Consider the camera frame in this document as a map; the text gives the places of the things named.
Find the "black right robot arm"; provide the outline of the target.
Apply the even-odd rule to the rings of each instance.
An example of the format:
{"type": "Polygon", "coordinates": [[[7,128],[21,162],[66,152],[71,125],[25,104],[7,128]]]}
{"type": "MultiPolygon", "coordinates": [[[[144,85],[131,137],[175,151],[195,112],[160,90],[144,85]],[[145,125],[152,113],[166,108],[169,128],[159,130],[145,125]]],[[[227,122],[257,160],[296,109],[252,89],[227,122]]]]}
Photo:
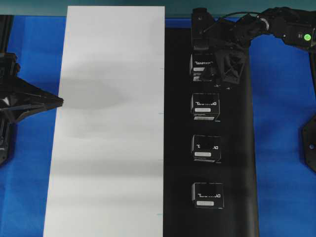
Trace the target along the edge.
{"type": "Polygon", "coordinates": [[[193,81],[209,81],[217,87],[239,84],[251,41],[261,35],[272,35],[286,45],[315,54],[315,11],[275,7],[238,14],[241,17],[231,21],[229,14],[214,19],[206,8],[193,9],[190,58],[193,81]]]}

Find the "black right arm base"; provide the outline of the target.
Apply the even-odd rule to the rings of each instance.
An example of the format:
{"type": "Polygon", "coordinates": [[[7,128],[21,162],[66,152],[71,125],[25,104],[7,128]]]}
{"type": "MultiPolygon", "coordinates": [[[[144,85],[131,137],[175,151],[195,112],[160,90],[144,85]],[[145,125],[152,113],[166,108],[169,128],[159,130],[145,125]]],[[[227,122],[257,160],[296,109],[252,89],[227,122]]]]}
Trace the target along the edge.
{"type": "Polygon", "coordinates": [[[306,165],[316,171],[316,116],[314,115],[302,128],[302,142],[306,165]]]}

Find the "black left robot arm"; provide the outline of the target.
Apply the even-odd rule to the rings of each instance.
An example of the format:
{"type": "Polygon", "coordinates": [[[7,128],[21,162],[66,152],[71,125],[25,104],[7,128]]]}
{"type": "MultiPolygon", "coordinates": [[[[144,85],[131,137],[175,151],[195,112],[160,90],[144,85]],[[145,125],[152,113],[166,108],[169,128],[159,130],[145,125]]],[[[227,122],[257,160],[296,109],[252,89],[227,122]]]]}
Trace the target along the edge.
{"type": "Polygon", "coordinates": [[[0,16],[0,118],[18,123],[63,105],[64,100],[18,77],[17,56],[7,52],[13,16],[0,16]]]}

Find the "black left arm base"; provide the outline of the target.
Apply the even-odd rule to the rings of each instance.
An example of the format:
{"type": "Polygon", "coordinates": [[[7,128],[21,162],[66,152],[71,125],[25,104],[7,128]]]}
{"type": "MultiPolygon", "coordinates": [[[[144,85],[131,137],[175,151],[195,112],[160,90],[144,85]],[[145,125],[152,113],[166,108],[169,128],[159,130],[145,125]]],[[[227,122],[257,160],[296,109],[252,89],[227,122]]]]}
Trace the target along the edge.
{"type": "Polygon", "coordinates": [[[7,164],[14,155],[16,142],[16,124],[0,113],[0,165],[7,164]]]}

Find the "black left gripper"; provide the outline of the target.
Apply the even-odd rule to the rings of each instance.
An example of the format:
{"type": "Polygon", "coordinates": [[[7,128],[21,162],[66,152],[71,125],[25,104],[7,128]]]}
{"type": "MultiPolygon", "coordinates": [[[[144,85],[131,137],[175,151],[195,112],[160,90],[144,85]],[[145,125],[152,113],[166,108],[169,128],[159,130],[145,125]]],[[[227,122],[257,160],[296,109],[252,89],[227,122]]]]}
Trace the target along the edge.
{"type": "Polygon", "coordinates": [[[62,107],[62,98],[17,76],[20,65],[16,60],[14,53],[0,54],[0,115],[10,123],[18,123],[31,115],[62,107]],[[51,103],[32,105],[31,96],[51,103]]]}

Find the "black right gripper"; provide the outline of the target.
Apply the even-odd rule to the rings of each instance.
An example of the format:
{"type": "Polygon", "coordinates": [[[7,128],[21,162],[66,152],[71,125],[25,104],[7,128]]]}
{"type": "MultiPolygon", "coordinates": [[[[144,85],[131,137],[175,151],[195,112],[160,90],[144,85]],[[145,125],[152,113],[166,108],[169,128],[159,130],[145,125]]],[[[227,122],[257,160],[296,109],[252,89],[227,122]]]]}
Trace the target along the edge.
{"type": "Polygon", "coordinates": [[[209,64],[199,75],[200,81],[213,84],[239,84],[251,41],[262,32],[259,13],[245,13],[237,21],[230,13],[217,20],[206,8],[194,8],[191,14],[193,50],[208,54],[209,64]]]}

